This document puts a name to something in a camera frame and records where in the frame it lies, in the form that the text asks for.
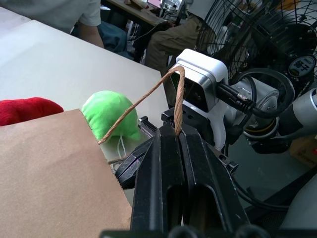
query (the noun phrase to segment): green plush toy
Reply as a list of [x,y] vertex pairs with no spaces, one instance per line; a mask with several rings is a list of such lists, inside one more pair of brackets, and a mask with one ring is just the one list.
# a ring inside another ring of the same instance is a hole
[[[81,111],[96,139],[100,140],[131,105],[130,100],[122,94],[101,91],[94,93],[83,105]],[[118,125],[111,136],[124,136],[135,140],[140,139],[137,119],[138,115],[134,109]]]

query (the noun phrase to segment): white table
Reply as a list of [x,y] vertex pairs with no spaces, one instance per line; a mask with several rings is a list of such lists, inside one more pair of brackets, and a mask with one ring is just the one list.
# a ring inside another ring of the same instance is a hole
[[[34,20],[0,36],[0,100],[43,97],[68,111],[102,90],[136,102],[159,80],[156,70]],[[136,109],[138,117],[161,126],[160,115],[168,109],[163,86]],[[141,142],[124,140],[127,152]],[[101,145],[108,160],[118,157],[116,144],[114,138]],[[131,203],[133,192],[126,194]]]

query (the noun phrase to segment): fan grille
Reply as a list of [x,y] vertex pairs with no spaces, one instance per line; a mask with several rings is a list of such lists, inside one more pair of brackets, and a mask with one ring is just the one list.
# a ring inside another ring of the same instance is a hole
[[[222,7],[225,15],[219,17]],[[224,24],[213,40],[210,27],[219,21]],[[223,61],[230,78],[252,67],[284,73],[300,95],[316,78],[316,27],[317,0],[216,0],[196,49]]]

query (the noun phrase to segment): cardboard box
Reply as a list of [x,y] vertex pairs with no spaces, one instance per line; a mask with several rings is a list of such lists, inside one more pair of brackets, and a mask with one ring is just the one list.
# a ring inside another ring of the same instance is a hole
[[302,137],[293,141],[291,156],[309,167],[317,165],[317,136]]

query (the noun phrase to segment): black connector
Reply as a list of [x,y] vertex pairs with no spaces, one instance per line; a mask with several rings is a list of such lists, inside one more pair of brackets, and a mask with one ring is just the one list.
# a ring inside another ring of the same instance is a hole
[[217,84],[216,95],[220,100],[224,101],[229,106],[232,106],[246,114],[251,113],[256,107],[256,102],[246,98],[237,90],[222,82]]

